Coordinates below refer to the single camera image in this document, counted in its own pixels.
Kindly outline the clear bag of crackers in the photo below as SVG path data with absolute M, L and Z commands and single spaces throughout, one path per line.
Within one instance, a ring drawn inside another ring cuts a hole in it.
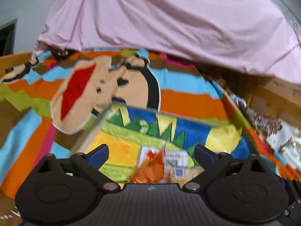
M 203 171 L 201 166 L 194 165 L 185 150 L 168 150 L 164 157 L 164 177 L 161 183 L 176 183 L 183 187 Z

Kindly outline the orange-red chicken snack pack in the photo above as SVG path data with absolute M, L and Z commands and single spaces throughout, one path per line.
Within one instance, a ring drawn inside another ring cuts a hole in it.
M 146 164 L 139 170 L 128 177 L 129 183 L 134 184 L 156 184 L 164 178 L 164 169 L 158 163 L 159 155 L 155 157 L 149 164 Z

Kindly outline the white green snack pouch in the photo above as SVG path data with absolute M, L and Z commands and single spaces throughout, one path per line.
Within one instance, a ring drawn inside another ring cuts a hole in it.
M 157 155 L 159 155 L 158 163 L 164 169 L 165 154 L 165 146 L 162 146 L 160 150 L 151 146 L 141 146 L 137 160 L 136 170 L 139 170 L 146 164 L 149 164 L 149 162 L 151 162 L 155 157 L 157 157 Z

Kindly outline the metal tray with dinosaur print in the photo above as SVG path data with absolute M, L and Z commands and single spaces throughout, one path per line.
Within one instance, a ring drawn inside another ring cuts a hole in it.
M 245 159 L 255 153 L 255 144 L 242 125 L 231 122 L 211 124 L 151 109 L 111 104 L 98 114 L 79 137 L 72 153 L 88 153 L 101 144 L 109 148 L 109 158 L 99 171 L 123 186 L 137 167 L 141 146 L 185 150 L 194 161 L 200 144 L 215 153 L 225 152 Z

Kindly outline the colourful cartoon monkey blanket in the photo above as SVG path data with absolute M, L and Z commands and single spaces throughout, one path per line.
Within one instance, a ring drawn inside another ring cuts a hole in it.
M 1 225 L 21 225 L 15 194 L 46 153 L 70 155 L 112 97 L 210 124 L 235 124 L 283 177 L 300 169 L 267 148 L 229 100 L 228 87 L 193 63 L 146 50 L 45 52 L 1 73 Z

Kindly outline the white floral quilt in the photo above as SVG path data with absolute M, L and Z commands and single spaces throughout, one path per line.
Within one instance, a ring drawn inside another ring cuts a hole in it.
M 247 107 L 244 99 L 235 94 L 231 94 L 231 99 L 274 151 L 275 156 L 300 172 L 300 129 L 280 118 L 256 113 Z

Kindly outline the pink hanging sheet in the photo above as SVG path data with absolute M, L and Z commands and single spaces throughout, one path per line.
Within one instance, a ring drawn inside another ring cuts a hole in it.
M 33 55 L 146 48 L 300 84 L 300 36 L 271 0 L 55 0 Z

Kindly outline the wooden bed frame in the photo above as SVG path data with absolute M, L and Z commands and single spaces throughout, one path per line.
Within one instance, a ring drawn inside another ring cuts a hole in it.
M 25 76 L 6 84 L 12 92 L 24 91 L 32 98 L 51 99 L 63 76 L 79 60 L 90 60 L 96 56 L 109 55 L 113 65 L 123 57 L 134 53 L 132 49 L 120 51 L 75 52 L 60 56 L 52 53 L 40 60 L 37 67 Z M 206 81 L 215 81 L 226 92 L 234 92 L 245 99 L 257 113 L 278 117 L 290 124 L 300 125 L 300 87 L 276 78 L 249 76 L 223 67 L 192 62 L 171 55 L 150 52 L 152 69 L 167 69 L 170 72 L 202 76 Z

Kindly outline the dark window frame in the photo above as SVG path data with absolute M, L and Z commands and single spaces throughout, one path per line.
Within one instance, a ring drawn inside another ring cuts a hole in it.
M 17 19 L 3 24 L 0 29 L 0 55 L 6 56 L 13 54 L 14 37 Z

